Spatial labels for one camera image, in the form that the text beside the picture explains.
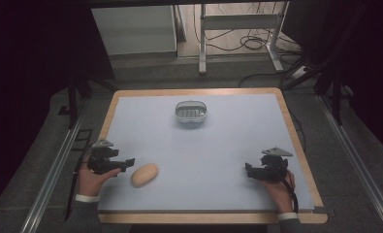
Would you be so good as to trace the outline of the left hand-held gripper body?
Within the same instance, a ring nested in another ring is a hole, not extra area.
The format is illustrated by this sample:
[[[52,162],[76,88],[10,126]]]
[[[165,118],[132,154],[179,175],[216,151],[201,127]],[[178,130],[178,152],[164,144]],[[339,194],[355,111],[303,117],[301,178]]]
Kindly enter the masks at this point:
[[[106,139],[100,139],[91,147],[87,167],[97,175],[106,174],[114,169],[122,169],[120,161],[111,161],[111,157],[116,157],[118,154],[119,150],[113,148],[113,143]]]

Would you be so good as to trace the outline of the black stand leg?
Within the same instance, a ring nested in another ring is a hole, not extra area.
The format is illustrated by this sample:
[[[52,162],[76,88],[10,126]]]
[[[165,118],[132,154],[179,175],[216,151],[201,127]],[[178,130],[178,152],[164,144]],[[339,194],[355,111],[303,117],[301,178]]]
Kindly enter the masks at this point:
[[[70,123],[69,128],[72,129],[78,118],[78,108],[77,108],[77,97],[76,97],[76,86],[74,78],[71,77],[68,81],[68,96],[69,96],[69,115]]]

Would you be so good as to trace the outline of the aluminium rail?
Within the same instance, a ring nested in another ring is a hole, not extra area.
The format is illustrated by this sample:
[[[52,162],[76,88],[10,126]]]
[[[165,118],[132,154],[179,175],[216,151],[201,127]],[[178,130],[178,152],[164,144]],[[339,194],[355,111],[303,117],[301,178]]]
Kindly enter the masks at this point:
[[[367,196],[373,204],[375,211],[383,222],[383,192],[375,182],[371,173],[368,171],[367,166],[363,162],[360,154],[357,152],[354,144],[351,142],[345,128],[337,122],[332,114],[332,107],[325,96],[317,95],[316,99],[321,104],[328,122],[332,126],[333,131],[339,139],[346,156],[348,157],[352,167],[354,168],[358,178],[363,185]]]
[[[80,130],[84,119],[84,113],[77,118],[74,126],[67,131],[65,139],[62,141],[59,151],[56,153],[44,182],[22,224],[19,233],[36,233],[48,206],[49,199],[54,191],[56,183],[60,177],[61,171],[65,165],[72,145]]]

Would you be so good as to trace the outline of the white power strip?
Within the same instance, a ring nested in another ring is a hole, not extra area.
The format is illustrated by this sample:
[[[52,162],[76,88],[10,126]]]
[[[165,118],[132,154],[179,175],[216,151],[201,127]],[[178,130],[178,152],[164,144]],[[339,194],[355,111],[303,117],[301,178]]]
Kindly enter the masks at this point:
[[[292,78],[294,80],[296,80],[296,79],[300,78],[302,75],[304,75],[308,70],[309,70],[309,68],[307,66],[301,66],[297,71],[295,71],[292,74]]]

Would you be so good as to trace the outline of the white cabinet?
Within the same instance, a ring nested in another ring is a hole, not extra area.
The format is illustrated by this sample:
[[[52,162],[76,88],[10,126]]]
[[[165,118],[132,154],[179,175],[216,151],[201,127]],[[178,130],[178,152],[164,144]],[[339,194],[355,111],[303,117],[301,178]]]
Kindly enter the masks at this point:
[[[108,55],[176,51],[172,6],[92,9]]]

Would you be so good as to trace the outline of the pale blue table mat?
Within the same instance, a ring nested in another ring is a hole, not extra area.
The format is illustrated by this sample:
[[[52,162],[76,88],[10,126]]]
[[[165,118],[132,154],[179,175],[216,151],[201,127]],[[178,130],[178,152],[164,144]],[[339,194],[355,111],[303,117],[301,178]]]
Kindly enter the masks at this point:
[[[287,125],[273,94],[201,95],[207,117],[180,123],[179,96],[119,98],[107,138],[119,159],[136,167],[154,163],[157,177],[142,187],[133,172],[108,180],[101,189],[103,212],[256,212],[275,206],[265,189],[246,175],[245,164],[258,167],[263,150],[289,152],[299,207],[314,205]]]

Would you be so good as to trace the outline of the white metal stand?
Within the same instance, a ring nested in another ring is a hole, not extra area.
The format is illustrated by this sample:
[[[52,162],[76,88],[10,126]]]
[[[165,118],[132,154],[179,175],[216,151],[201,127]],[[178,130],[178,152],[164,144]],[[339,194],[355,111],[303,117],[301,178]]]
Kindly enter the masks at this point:
[[[266,49],[276,72],[282,72],[283,66],[277,57],[275,45],[285,18],[288,2],[284,1],[278,13],[275,14],[245,14],[245,15],[207,15],[206,5],[200,10],[200,51],[199,73],[207,73],[206,32],[212,30],[231,29],[269,29],[271,40],[266,43]]]

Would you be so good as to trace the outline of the metal soap dish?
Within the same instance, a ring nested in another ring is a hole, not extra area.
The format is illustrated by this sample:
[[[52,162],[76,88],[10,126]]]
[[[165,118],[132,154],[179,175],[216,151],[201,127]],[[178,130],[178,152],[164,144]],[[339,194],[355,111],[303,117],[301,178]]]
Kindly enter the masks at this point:
[[[181,123],[200,123],[207,117],[207,106],[202,101],[182,101],[176,105],[175,116]]]

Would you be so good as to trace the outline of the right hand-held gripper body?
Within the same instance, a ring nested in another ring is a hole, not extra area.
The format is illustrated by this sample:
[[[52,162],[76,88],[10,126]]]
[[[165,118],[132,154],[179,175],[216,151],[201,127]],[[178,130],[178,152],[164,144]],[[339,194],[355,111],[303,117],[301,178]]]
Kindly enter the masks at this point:
[[[287,175],[288,157],[292,157],[293,154],[278,147],[262,150],[262,154],[264,155],[261,158],[264,167],[262,180],[270,183],[280,182]]]

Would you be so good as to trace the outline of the person's left hand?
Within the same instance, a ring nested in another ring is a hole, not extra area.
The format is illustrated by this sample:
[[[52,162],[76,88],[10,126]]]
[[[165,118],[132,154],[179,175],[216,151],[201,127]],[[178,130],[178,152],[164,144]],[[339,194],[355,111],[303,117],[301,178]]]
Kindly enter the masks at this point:
[[[79,188],[78,194],[88,197],[96,197],[103,184],[114,177],[117,177],[121,172],[119,168],[113,169],[105,174],[97,175],[93,173],[87,166],[86,159],[81,163],[79,169]]]

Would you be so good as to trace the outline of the person's right hand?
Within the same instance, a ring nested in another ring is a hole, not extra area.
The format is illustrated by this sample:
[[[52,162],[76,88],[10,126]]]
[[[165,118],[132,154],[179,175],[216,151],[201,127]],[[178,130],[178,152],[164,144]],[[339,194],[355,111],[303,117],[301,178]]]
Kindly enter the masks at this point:
[[[294,201],[291,192],[295,189],[295,176],[290,171],[287,172],[285,182],[288,183],[288,186],[284,182],[268,183],[260,181],[260,184],[265,187],[274,202],[279,214],[294,212]]]

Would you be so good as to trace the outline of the tan bread roll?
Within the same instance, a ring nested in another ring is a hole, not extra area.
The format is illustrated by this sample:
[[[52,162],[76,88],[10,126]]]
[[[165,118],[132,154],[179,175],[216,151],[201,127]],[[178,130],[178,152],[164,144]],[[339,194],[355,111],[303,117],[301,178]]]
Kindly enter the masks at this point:
[[[134,187],[142,187],[156,178],[158,173],[159,169],[156,164],[145,164],[132,174],[131,183]]]

